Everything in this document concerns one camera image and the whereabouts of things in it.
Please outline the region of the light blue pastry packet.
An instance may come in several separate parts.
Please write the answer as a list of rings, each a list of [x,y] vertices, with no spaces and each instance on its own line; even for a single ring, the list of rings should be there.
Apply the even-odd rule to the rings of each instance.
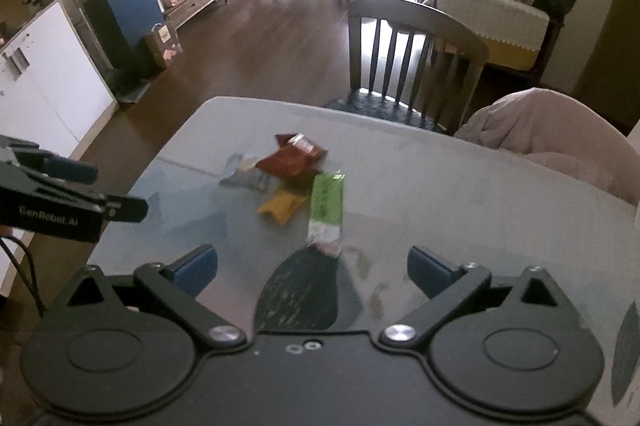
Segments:
[[[244,188],[264,192],[269,183],[269,175],[257,167],[254,155],[234,153],[229,157],[219,185]]]

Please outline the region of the yellow snack packet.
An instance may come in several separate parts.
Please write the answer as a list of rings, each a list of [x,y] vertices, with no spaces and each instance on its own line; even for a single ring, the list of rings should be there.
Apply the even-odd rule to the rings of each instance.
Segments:
[[[280,189],[273,197],[258,207],[258,214],[267,215],[279,226],[284,226],[307,202],[308,194]]]

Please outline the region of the green snack bar pack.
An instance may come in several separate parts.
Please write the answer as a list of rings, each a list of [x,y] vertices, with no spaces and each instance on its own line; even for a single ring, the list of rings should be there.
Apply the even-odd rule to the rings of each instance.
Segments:
[[[332,258],[342,251],[344,180],[342,174],[320,174],[311,190],[307,244]]]

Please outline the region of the dark red foil snack bag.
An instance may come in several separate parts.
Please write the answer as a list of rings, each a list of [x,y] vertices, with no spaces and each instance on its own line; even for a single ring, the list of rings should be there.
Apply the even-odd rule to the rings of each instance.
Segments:
[[[280,179],[307,174],[328,154],[326,148],[302,133],[277,134],[274,138],[278,150],[259,160],[255,167]]]

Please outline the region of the white side cabinet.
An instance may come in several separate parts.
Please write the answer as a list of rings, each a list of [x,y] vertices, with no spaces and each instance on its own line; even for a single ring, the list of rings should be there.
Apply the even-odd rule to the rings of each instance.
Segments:
[[[118,108],[55,2],[1,48],[1,134],[77,160]]]

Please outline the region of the pink cloth covered chair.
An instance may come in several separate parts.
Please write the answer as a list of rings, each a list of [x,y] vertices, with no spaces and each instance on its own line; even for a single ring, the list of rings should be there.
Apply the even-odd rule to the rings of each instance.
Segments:
[[[639,204],[638,151],[603,117],[554,90],[506,95],[476,111],[454,137],[519,155]]]

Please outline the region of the brown paper bag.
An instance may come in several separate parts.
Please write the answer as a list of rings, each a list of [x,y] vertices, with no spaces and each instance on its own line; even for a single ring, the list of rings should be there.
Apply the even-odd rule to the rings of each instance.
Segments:
[[[178,33],[170,21],[157,23],[145,35],[144,42],[158,68],[168,69],[175,59],[183,53]]]

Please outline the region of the blue black water dispenser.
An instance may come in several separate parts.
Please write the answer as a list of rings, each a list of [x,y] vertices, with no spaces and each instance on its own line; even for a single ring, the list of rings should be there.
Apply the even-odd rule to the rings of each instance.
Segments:
[[[165,21],[158,0],[81,0],[81,6],[114,68],[145,79],[160,71],[145,42]]]

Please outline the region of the dark wooden dining chair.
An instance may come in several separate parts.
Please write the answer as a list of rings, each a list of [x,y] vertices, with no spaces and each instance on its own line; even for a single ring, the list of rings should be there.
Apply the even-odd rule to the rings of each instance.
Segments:
[[[348,93],[329,109],[453,135],[469,117],[488,62],[484,41],[433,7],[348,4]]]

